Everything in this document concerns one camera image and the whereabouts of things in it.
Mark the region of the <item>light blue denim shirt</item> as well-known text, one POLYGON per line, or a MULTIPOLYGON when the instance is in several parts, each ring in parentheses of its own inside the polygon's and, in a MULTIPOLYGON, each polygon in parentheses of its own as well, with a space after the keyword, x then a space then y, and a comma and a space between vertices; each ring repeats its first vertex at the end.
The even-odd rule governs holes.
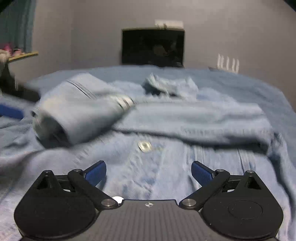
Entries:
POLYGON ((1 240, 20 238, 13 213, 42 171, 99 160, 101 188, 126 199, 182 200, 199 187, 193 161, 235 175, 254 170, 283 209, 278 239, 295 240, 295 148, 256 103, 152 73, 143 84, 80 73, 39 103, 5 94, 1 103, 25 114, 1 118, 1 240))

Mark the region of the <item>blue fleece bed blanket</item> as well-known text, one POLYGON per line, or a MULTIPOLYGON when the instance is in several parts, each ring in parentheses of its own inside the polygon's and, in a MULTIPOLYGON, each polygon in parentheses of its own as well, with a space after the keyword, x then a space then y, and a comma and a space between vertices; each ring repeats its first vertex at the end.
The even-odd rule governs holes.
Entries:
POLYGON ((154 73, 166 79, 191 77, 198 88, 208 87, 227 94, 239 102, 258 104, 271 125, 283 134, 287 145, 295 148, 295 112, 285 95, 276 87, 261 80, 218 70, 182 68, 158 68, 155 66, 113 66, 78 70, 60 70, 30 80, 26 87, 45 93, 62 81, 80 73, 91 75, 111 83, 116 80, 143 84, 154 73))

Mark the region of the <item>white wifi router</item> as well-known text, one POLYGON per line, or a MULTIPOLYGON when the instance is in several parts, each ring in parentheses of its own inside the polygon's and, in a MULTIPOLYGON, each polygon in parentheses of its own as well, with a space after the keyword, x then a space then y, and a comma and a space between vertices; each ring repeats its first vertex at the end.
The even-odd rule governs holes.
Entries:
POLYGON ((230 59, 228 56, 225 58, 223 55, 218 54, 217 69, 229 73, 239 73, 240 62, 238 59, 230 59))

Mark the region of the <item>wooden shelf with clutter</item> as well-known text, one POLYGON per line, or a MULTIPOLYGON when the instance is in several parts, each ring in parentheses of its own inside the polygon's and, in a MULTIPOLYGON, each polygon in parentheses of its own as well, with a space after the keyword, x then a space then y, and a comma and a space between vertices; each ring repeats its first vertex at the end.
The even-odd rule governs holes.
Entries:
POLYGON ((38 55, 38 51, 24 52, 21 48, 13 48, 11 44, 1 44, 1 63, 15 62, 38 55))

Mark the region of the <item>white box above television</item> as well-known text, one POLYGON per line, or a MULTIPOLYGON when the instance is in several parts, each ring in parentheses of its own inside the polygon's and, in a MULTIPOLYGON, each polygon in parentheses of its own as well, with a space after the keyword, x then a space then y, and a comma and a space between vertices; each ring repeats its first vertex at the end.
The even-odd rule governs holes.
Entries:
POLYGON ((184 23, 177 20, 154 20, 154 25, 162 29, 183 29, 184 23))

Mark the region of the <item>teal window curtain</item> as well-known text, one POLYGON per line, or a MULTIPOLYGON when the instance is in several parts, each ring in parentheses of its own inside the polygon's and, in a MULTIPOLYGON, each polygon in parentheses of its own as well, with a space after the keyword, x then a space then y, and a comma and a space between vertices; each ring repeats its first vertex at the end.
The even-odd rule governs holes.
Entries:
POLYGON ((1 1, 1 48, 32 51, 36 1, 1 1))

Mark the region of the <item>black wall television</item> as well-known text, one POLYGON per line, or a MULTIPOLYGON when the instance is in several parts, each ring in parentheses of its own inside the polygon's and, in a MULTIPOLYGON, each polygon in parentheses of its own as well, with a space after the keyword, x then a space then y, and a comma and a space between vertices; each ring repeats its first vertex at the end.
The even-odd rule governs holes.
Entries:
POLYGON ((183 29, 123 29, 121 64, 183 68, 184 42, 183 29))

